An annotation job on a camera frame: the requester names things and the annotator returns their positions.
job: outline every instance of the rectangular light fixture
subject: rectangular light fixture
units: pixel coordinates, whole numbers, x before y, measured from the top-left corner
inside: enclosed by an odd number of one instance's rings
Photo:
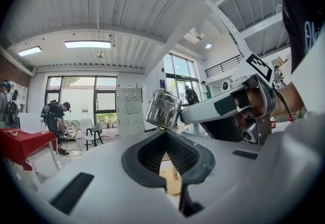
[[[69,41],[64,43],[67,48],[111,48],[107,41]]]
[[[42,51],[42,49],[39,46],[37,46],[37,47],[32,47],[30,49],[21,51],[18,54],[22,57],[22,56],[30,55],[30,54],[41,52],[41,51]]]

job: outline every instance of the person in green shirt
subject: person in green shirt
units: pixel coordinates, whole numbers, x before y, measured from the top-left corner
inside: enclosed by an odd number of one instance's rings
[[[201,85],[204,87],[205,91],[202,92],[202,94],[206,95],[207,99],[211,98],[211,92],[209,86],[205,83],[205,81],[201,82]]]

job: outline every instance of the brick wall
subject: brick wall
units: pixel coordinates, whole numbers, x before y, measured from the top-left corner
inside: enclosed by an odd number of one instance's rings
[[[11,80],[19,85],[29,88],[30,76],[18,69],[0,54],[0,81]]]

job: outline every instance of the black cable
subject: black cable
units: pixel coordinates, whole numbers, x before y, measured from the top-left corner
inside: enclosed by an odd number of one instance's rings
[[[282,101],[282,103],[284,104],[285,108],[287,109],[291,119],[292,119],[292,122],[294,122],[294,117],[291,113],[291,110],[289,108],[289,106],[287,105],[287,103],[285,102],[283,96],[281,95],[281,93],[273,86],[273,89],[274,89],[274,92],[277,94],[278,98]]]

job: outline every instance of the shoe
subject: shoe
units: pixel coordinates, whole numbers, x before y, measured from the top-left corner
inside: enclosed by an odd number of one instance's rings
[[[58,149],[57,150],[58,151],[58,153],[60,154],[60,155],[68,155],[69,154],[69,152],[67,152],[66,150],[64,150],[64,149]]]

